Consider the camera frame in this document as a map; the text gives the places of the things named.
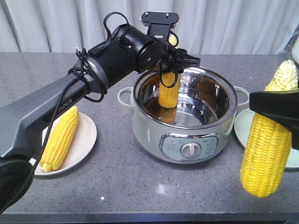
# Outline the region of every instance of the control panel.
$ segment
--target control panel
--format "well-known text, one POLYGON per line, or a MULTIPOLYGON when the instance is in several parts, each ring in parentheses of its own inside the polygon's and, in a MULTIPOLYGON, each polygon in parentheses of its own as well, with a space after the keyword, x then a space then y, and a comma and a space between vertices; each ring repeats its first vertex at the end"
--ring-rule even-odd
POLYGON ((199 160, 212 155, 217 142, 217 133, 206 135, 166 133, 160 139, 160 150, 176 160, 199 160))

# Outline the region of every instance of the pot rim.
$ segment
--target pot rim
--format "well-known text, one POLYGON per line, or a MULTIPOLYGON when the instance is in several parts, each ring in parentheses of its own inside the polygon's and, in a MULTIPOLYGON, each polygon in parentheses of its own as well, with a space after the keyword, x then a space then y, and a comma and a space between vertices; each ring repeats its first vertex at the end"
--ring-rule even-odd
POLYGON ((227 87, 227 88, 225 88, 226 91, 231 91, 231 98, 229 98, 228 109, 227 109, 227 111, 224 113, 224 115, 221 118, 217 119, 214 122, 206 124, 206 125, 200 125, 200 126, 178 126, 178 125, 174 125, 174 124, 170 124, 170 123, 165 123, 165 122, 157 119, 156 117, 154 117, 151 113, 148 112, 148 110, 143 106, 143 104, 141 104, 140 100, 136 99, 136 96, 138 96, 137 92, 136 92, 137 87, 139 85, 142 85, 141 81, 143 79, 145 79, 146 77, 147 77, 147 79, 145 79, 145 81, 148 80, 153 75, 156 75, 156 73, 153 72, 153 71, 147 71, 147 72, 143 73, 138 78, 138 80, 136 81, 136 83, 135 83, 135 85, 133 87, 133 99, 134 99, 135 105, 138 107, 138 109, 146 117, 150 118, 152 121, 154 121, 156 123, 159 123, 159 124, 164 125, 164 126, 172 127, 172 128, 182 129, 182 130, 203 130, 203 129, 212 128, 212 127, 215 127, 215 126, 222 125, 223 123, 225 123, 227 120, 231 119, 235 115, 236 109, 237 109, 237 94, 236 94, 236 91, 235 91, 233 85, 228 80, 226 80, 224 77, 222 77, 218 73, 216 73, 214 71, 211 71, 209 69, 206 69, 204 67, 201 67, 201 66, 199 66, 199 67, 190 67, 190 68, 184 69, 184 72, 185 72, 185 70, 193 70, 193 71, 195 71, 197 73, 200 73, 200 74, 206 74, 206 73, 210 74, 210 75, 212 75, 212 76, 214 76, 217 79, 219 79, 219 80, 222 81, 221 86, 223 86, 222 84, 224 84, 227 87))

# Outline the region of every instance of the pot handle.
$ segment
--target pot handle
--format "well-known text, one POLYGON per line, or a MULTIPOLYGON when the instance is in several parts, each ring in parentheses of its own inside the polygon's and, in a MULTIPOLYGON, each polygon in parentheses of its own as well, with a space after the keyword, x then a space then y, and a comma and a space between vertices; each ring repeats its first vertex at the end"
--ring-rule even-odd
POLYGON ((134 105, 124 103, 124 102, 121 100, 121 96, 122 96, 125 92, 129 92, 129 93, 132 94, 132 91, 133 91, 133 88, 132 88, 132 87, 126 87, 126 88, 121 89, 121 90, 118 92, 118 94, 117 94, 117 100, 118 100, 118 103, 119 103, 122 107, 124 107, 124 108, 126 108, 126 109, 128 109, 128 110, 130 110, 130 111, 134 111, 134 105))
POLYGON ((237 113, 239 113, 239 112, 247 109, 247 107, 249 106, 249 92, 246 89, 243 89, 239 86, 234 86, 234 89, 236 92, 240 92, 246 97, 246 101, 243 103, 239 103, 237 106, 237 113))

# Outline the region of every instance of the electric cooking pot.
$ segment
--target electric cooking pot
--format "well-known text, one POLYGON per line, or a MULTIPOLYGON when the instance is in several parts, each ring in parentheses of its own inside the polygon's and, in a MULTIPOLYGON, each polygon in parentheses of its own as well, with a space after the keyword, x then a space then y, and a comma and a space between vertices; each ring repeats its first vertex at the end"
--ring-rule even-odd
POLYGON ((184 69, 179 81, 174 108, 159 105, 159 74, 150 71, 134 87, 120 90, 118 101, 134 113, 134 135, 150 154, 172 163, 203 162, 225 147, 236 112, 249 105, 249 93, 202 67, 184 69), (236 91, 246 102, 238 103, 236 91), (130 104, 121 100, 125 92, 131 93, 130 104))

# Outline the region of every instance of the black robotic arm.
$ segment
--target black robotic arm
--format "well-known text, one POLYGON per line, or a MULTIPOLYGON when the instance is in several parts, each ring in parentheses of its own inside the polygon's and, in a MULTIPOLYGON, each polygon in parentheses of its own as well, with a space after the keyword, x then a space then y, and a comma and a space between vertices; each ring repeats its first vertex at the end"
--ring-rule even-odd
POLYGON ((118 12, 108 14, 104 19, 107 39, 88 52, 77 50, 79 60, 67 76, 0 108, 0 214, 30 187, 54 119, 80 99, 100 102, 107 89, 132 71, 157 70, 162 77, 164 72, 178 73, 199 66, 199 58, 168 43, 170 29, 178 21, 176 13, 143 13, 147 34, 131 26, 126 18, 127 23, 111 34, 106 21, 113 14, 125 18, 118 12), (89 98, 91 92, 99 93, 100 99, 89 98), (36 159, 34 166, 29 163, 31 158, 36 159))

